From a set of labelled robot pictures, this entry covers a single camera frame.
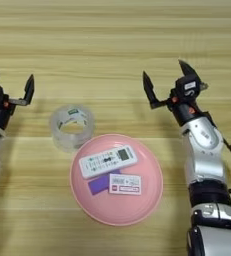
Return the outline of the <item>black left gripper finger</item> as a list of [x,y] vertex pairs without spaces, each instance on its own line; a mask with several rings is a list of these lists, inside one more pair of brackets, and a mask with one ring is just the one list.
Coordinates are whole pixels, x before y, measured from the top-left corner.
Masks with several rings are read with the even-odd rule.
[[34,75],[31,74],[28,78],[25,88],[25,95],[20,99],[9,99],[9,102],[14,105],[27,106],[31,103],[34,95]]

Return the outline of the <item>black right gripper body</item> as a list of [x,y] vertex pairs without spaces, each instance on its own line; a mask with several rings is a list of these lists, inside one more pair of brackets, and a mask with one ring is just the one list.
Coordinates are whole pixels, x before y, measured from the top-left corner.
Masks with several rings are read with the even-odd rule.
[[170,99],[168,109],[173,113],[180,127],[189,121],[204,116],[196,101],[181,102],[177,97]]

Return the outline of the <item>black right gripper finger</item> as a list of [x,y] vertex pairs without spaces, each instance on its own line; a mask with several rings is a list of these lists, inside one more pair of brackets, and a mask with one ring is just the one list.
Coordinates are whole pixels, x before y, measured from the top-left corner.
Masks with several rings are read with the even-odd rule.
[[144,91],[147,95],[147,98],[149,100],[150,103],[150,107],[152,109],[155,108],[159,108],[159,107],[163,107],[166,106],[168,104],[167,100],[158,100],[155,93],[154,93],[154,86],[153,83],[150,79],[150,77],[148,76],[148,74],[146,72],[143,72],[143,87],[144,87]]
[[185,76],[191,76],[191,77],[197,76],[196,71],[187,62],[180,60],[179,65],[180,65],[181,70]]

